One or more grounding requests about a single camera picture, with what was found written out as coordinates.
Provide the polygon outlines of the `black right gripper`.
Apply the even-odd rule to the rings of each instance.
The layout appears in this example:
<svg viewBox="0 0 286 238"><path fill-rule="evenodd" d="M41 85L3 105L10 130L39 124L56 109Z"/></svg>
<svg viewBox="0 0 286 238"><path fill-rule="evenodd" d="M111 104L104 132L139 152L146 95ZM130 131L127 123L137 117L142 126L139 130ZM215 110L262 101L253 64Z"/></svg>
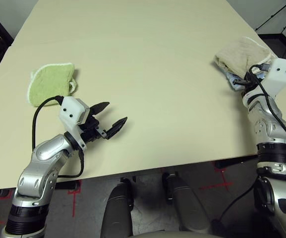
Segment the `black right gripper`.
<svg viewBox="0 0 286 238"><path fill-rule="evenodd" d="M243 78L236 78L232 80L232 85L237 91L242 91L256 84L257 76L253 73L247 72Z"/></svg>

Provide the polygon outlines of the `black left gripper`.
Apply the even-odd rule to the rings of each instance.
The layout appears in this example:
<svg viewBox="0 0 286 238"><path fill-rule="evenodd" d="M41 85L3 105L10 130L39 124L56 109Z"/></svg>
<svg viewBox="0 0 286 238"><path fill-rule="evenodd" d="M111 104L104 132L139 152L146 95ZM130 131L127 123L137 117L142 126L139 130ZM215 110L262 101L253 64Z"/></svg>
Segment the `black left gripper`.
<svg viewBox="0 0 286 238"><path fill-rule="evenodd" d="M99 121L93 115L97 115L103 111L109 104L109 102L101 102L90 107L90 116L81 125L81 138L84 142L93 142L99 138L111 139L126 123L127 117L124 117L115 122L107 131L99 127Z"/></svg>

